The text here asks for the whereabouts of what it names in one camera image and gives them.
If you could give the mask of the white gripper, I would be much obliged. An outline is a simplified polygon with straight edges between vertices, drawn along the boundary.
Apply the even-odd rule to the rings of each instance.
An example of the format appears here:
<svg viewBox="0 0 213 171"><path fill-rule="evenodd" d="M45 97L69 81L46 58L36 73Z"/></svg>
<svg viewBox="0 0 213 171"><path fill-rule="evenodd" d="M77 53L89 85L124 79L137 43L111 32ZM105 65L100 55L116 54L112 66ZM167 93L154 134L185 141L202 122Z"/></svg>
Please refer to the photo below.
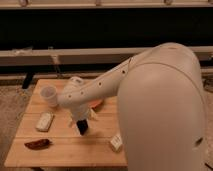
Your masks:
<svg viewBox="0 0 213 171"><path fill-rule="evenodd" d="M98 116L93 109L90 110L87 104L72 106L70 109L71 118L68 126L71 128L75 121L82 121L89 117L90 120L98 121Z"/></svg>

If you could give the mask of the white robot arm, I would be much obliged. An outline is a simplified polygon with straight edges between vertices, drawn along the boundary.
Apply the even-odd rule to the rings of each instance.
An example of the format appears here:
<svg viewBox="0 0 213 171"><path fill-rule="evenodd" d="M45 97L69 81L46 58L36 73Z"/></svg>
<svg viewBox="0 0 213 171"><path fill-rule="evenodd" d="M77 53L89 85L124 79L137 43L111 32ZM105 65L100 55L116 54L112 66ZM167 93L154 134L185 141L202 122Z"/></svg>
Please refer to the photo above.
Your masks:
<svg viewBox="0 0 213 171"><path fill-rule="evenodd" d="M115 96L128 171L204 171L207 107L196 55L165 43L131 57L80 87L68 83L59 104L76 121L85 103Z"/></svg>

